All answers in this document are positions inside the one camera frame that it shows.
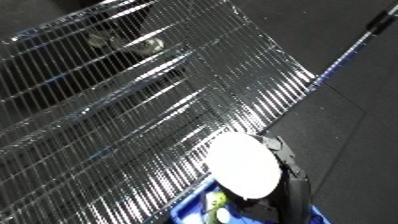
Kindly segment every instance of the metal rack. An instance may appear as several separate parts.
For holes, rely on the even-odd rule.
[[[90,46],[98,31],[128,42]],[[212,138],[263,131],[350,52],[315,76],[228,0],[106,1],[3,39],[0,223],[155,221]]]

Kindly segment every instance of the shoe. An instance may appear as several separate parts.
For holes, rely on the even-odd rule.
[[[163,50],[164,42],[159,38],[150,38],[142,41],[141,43],[131,45],[125,47],[127,44],[131,43],[131,41],[127,38],[121,38],[118,36],[114,36],[110,40],[111,46],[114,49],[120,50],[122,52],[132,52],[142,56],[149,56],[156,54]]]
[[[101,30],[92,31],[87,39],[87,43],[91,47],[103,48],[108,44],[108,40],[112,37],[113,31],[111,30]]]

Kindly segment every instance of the wire shelf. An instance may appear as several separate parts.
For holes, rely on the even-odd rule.
[[[206,175],[211,139],[263,131],[316,78],[227,0],[107,1],[0,56],[7,224],[154,220]]]

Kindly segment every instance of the blue bin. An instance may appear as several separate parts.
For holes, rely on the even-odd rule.
[[[171,210],[171,218],[175,224],[203,224],[200,197],[202,192],[214,191],[217,189],[217,184],[213,179],[208,179],[192,194],[186,197],[183,201],[178,203]],[[235,218],[231,217],[230,224],[260,224],[260,222],[249,218]],[[312,219],[310,224],[330,224],[330,222],[320,213],[320,211],[312,207]]]

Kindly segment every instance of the blue pole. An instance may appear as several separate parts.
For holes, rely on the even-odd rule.
[[[367,31],[336,61],[334,61],[307,89],[307,93],[315,91],[322,83],[333,76],[341,67],[358,54],[374,37],[385,31],[394,21],[398,12],[398,1],[388,10],[380,13],[373,19],[367,28]]]

